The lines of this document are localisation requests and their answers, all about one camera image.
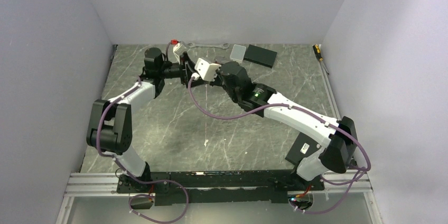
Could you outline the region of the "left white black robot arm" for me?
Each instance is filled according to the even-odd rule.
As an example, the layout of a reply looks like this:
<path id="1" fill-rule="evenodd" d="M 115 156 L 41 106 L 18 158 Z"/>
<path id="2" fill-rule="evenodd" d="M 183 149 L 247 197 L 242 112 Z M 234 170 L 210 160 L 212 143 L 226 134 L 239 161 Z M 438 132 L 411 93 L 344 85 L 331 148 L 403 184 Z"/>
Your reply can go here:
<path id="1" fill-rule="evenodd" d="M 108 100 L 96 100 L 91 109 L 86 141 L 102 157 L 110 157 L 131 178 L 138 192 L 152 185 L 151 168 L 132 147 L 133 115 L 157 98 L 166 79 L 180 79 L 186 85 L 193 74 L 194 63 L 187 52 L 177 62 L 168 60 L 158 48 L 145 51 L 142 73 L 126 91 Z"/>

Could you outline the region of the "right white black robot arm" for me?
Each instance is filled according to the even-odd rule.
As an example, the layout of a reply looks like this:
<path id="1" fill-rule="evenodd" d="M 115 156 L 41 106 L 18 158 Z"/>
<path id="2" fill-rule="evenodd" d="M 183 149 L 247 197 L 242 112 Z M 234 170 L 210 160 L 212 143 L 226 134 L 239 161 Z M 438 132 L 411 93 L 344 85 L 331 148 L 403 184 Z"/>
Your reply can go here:
<path id="1" fill-rule="evenodd" d="M 215 75 L 213 84 L 223 87 L 244 111 L 288 125 L 320 146 L 298 162 L 296 172 L 291 175 L 293 187 L 303 190 L 312 179 L 327 171 L 339 174 L 347 171 L 356 146 L 352 132 L 342 121 L 311 111 L 274 88 L 253 82 L 237 62 L 220 65 Z"/>

